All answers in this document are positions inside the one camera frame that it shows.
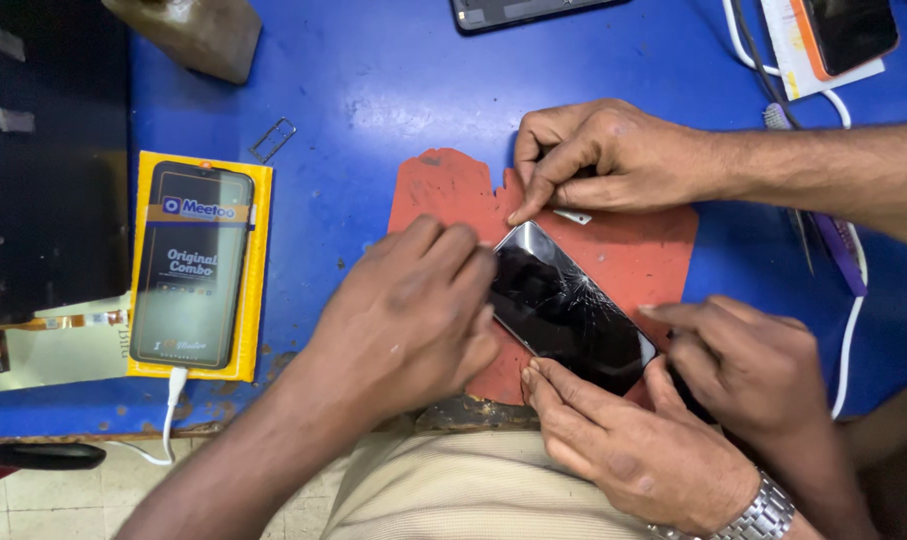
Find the yellow padded envelope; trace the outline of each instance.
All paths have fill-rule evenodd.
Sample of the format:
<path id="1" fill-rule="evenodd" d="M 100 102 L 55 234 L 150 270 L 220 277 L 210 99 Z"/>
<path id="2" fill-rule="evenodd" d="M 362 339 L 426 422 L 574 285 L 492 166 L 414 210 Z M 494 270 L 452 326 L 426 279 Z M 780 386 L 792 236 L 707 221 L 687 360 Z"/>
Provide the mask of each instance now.
<path id="1" fill-rule="evenodd" d="M 219 381 L 245 381 L 252 383 L 256 365 L 257 334 L 260 328 L 260 306 L 263 300 L 263 269 L 266 264 L 267 230 L 270 224 L 270 188 L 273 183 L 273 168 L 261 165 L 247 165 L 215 159 L 185 157 L 168 153 L 140 152 L 140 170 L 136 190 L 136 240 L 134 247 L 134 282 L 131 285 L 133 297 L 130 300 L 130 320 L 134 320 L 136 306 L 136 284 L 139 283 L 140 259 L 143 253 L 143 238 L 146 234 L 146 215 L 150 202 L 150 183 L 154 167 L 160 162 L 176 162 L 190 166 L 212 166 L 248 175 L 254 179 L 253 230 L 247 238 L 247 252 L 243 262 L 243 276 L 240 279 L 240 302 L 237 305 L 236 321 L 233 328 L 233 350 L 230 363 L 221 370 L 191 368 L 191 379 Z M 167 365 L 138 362 L 127 358 L 127 376 L 170 377 L 173 368 Z"/>

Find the tile floor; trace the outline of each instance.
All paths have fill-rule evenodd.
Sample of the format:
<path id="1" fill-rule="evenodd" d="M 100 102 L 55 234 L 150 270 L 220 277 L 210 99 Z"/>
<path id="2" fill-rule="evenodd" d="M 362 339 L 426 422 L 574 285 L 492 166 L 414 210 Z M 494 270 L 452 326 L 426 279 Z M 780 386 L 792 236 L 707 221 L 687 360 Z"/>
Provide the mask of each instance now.
<path id="1" fill-rule="evenodd" d="M 173 449 L 185 458 L 205 439 L 177 439 Z M 159 441 L 136 443 L 154 456 Z M 0 540 L 109 540 L 139 501 L 169 472 L 126 448 L 104 447 L 107 460 L 93 471 L 20 471 L 0 480 Z M 262 538 L 316 540 L 346 470 L 341 457 L 281 510 Z"/>

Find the beige pants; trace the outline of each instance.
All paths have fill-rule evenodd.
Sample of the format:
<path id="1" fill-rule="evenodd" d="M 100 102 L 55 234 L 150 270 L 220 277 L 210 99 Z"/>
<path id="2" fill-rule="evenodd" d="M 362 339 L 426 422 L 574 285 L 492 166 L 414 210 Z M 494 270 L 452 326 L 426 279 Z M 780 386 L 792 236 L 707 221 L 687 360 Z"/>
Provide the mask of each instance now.
<path id="1" fill-rule="evenodd" d="M 484 431 L 368 436 L 322 538 L 626 540 L 649 533 L 547 456 L 537 431 Z"/>

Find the cracked phone screen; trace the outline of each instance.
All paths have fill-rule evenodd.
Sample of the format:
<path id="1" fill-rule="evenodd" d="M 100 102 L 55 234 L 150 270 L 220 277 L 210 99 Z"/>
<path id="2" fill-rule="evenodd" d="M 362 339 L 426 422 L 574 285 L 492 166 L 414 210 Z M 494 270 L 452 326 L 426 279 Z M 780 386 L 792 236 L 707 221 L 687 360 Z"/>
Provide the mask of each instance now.
<path id="1" fill-rule="evenodd" d="M 622 396 L 657 348 L 534 222 L 496 248 L 491 286 L 496 318 L 539 357 Z"/>

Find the purple tool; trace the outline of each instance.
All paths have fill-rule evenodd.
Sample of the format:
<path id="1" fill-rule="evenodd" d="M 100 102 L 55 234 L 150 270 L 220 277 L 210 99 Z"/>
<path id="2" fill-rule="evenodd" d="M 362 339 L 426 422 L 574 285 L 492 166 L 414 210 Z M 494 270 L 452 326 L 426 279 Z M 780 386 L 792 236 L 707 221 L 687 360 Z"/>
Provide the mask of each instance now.
<path id="1" fill-rule="evenodd" d="M 813 213 L 813 220 L 820 229 L 820 236 L 830 249 L 833 260 L 840 268 L 840 273 L 847 281 L 850 291 L 854 296 L 866 296 L 867 286 L 860 276 L 860 266 L 856 262 L 856 246 L 850 237 L 847 222 L 819 212 Z"/>

